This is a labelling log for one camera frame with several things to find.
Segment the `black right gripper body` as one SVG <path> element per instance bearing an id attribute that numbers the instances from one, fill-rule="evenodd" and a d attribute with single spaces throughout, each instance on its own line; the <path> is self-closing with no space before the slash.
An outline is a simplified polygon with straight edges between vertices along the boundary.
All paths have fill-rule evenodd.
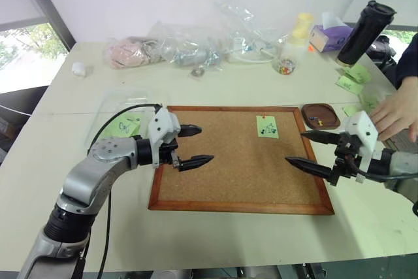
<path id="1" fill-rule="evenodd" d="M 341 176 L 345 178 L 356 177 L 359 173 L 359 163 L 362 157 L 358 157 L 362 142 L 356 135 L 340 133 L 334 155 L 334 166 L 331 170 L 329 183 L 336 186 Z"/>

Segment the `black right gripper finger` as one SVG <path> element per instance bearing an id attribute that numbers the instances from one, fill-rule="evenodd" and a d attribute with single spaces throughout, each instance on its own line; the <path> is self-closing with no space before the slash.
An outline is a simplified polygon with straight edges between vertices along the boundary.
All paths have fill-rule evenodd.
<path id="1" fill-rule="evenodd" d="M 338 144 L 340 141 L 339 134 L 327 131 L 311 130 L 302 132 L 300 135 L 322 144 Z"/>
<path id="2" fill-rule="evenodd" d="M 312 174 L 314 176 L 320 177 L 325 179 L 326 181 L 330 182 L 332 176 L 332 169 L 326 166 L 322 166 L 317 164 L 314 161 L 309 159 L 305 159 L 302 157 L 285 157 L 285 159 L 294 167 L 306 172 L 308 174 Z"/>

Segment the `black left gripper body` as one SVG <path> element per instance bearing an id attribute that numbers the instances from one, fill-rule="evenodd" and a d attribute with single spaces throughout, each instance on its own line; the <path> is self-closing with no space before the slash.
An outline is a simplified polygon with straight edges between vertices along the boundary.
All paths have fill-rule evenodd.
<path id="1" fill-rule="evenodd" d="M 176 139 L 172 139 L 169 143 L 163 143 L 159 147 L 159 163 L 172 165 L 173 167 L 179 167 L 180 161 L 176 155 L 176 149 L 178 143 Z"/>

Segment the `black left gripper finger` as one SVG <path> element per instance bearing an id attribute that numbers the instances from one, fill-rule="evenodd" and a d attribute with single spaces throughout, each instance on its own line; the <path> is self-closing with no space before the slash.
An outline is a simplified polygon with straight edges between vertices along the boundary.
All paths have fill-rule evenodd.
<path id="1" fill-rule="evenodd" d="M 192 137 L 202 132 L 202 128 L 193 124 L 182 124 L 178 137 Z"/>
<path id="2" fill-rule="evenodd" d="M 213 158 L 214 156 L 211 155 L 197 155 L 187 160 L 180 160 L 178 170 L 181 172 L 199 168 L 213 160 Z"/>

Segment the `person's bare hand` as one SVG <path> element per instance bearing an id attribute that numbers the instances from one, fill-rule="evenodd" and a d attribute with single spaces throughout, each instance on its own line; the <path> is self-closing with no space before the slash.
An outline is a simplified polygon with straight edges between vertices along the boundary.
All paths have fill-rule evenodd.
<path id="1" fill-rule="evenodd" d="M 385 141 L 404 129 L 411 142 L 417 141 L 417 77 L 403 79 L 397 91 L 381 102 L 370 115 L 378 131 L 378 139 Z"/>

